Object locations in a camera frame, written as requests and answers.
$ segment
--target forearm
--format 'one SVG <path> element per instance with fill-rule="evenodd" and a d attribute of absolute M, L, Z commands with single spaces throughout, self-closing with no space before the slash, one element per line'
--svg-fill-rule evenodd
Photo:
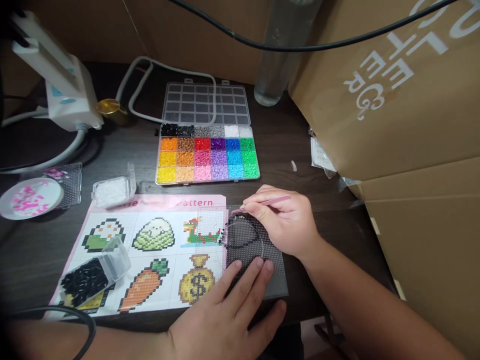
<path fill-rule="evenodd" d="M 15 321 L 12 340 L 25 359 L 73 359 L 85 344 L 85 325 L 65 322 Z M 95 338 L 82 360 L 168 359 L 165 333 L 129 332 L 97 327 Z"/>
<path fill-rule="evenodd" d="M 327 242 L 300 259 L 335 321 L 369 359 L 464 359 L 438 331 Z"/>

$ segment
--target blue bead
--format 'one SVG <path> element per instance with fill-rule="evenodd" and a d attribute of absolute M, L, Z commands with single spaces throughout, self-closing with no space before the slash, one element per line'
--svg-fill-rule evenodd
<path fill-rule="evenodd" d="M 243 165 L 228 165 L 228 177 L 230 179 L 243 179 L 245 177 Z"/>
<path fill-rule="evenodd" d="M 242 164 L 242 152 L 241 151 L 227 151 L 226 162 L 229 165 L 241 165 Z"/>
<path fill-rule="evenodd" d="M 240 140 L 237 138 L 226 139 L 225 145 L 227 150 L 240 150 Z"/>

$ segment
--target white dish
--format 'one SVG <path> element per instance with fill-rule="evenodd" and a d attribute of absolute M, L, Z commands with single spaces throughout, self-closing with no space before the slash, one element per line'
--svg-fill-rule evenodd
<path fill-rule="evenodd" d="M 25 220 L 55 209 L 64 197 L 58 182 L 36 177 L 19 182 L 0 197 L 0 215 L 10 220 Z"/>

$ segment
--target dark wooden desk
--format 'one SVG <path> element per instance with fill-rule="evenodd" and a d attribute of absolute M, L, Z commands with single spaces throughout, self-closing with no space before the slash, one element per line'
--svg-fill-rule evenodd
<path fill-rule="evenodd" d="M 114 98 L 128 66 L 87 63 L 98 99 Z M 137 71 L 125 90 L 123 103 L 143 74 Z M 156 68 L 145 84 L 135 109 L 161 118 L 167 82 L 184 76 Z M 195 78 L 195 82 L 206 82 Z M 82 202 L 67 210 L 53 211 L 27 221 L 0 219 L 1 295 L 7 306 L 19 309 L 45 305 L 50 300 L 63 267 L 72 250 L 90 205 L 92 185 L 99 180 L 124 175 L 127 162 L 135 166 L 137 193 L 142 194 L 222 194 L 228 204 L 241 204 L 262 184 L 296 190 L 312 203 L 321 235 L 346 256 L 394 292 L 393 281 L 370 224 L 367 210 L 355 205 L 356 199 L 338 176 L 328 179 L 324 171 L 311 166 L 308 124 L 293 101 L 285 94 L 274 107 L 262 107 L 254 99 L 253 86 L 245 85 L 251 126 L 255 136 L 261 178 L 256 181 L 225 182 L 192 186 L 160 187 L 154 183 L 159 124 L 139 120 L 131 128 L 111 123 L 88 132 L 88 143 L 75 161 L 82 161 Z M 30 144 L 24 149 L 16 143 L 19 136 Z M 3 158 L 1 165 L 52 157 L 72 140 L 50 120 L 30 119 L 0 131 L 0 149 L 16 149 L 14 158 Z M 293 172 L 291 160 L 298 171 Z M 0 191 L 16 182 L 15 176 L 0 177 Z M 322 316 L 326 308 L 301 263 L 283 255 L 289 296 L 285 323 Z M 269 302 L 262 306 L 264 312 Z M 136 331 L 163 331 L 184 311 L 174 309 L 142 312 L 125 316 L 97 318 L 101 325 Z"/>

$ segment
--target pixel carrot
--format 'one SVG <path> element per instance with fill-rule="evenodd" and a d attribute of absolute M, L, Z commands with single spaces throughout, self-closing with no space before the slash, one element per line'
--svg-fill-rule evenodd
<path fill-rule="evenodd" d="M 125 296 L 120 300 L 118 310 L 121 313 L 127 313 L 135 309 L 136 306 L 143 304 L 162 285 L 161 277 L 170 272 L 168 264 L 169 262 L 165 258 L 160 261 L 155 259 L 149 267 L 140 271 L 125 291 Z"/>

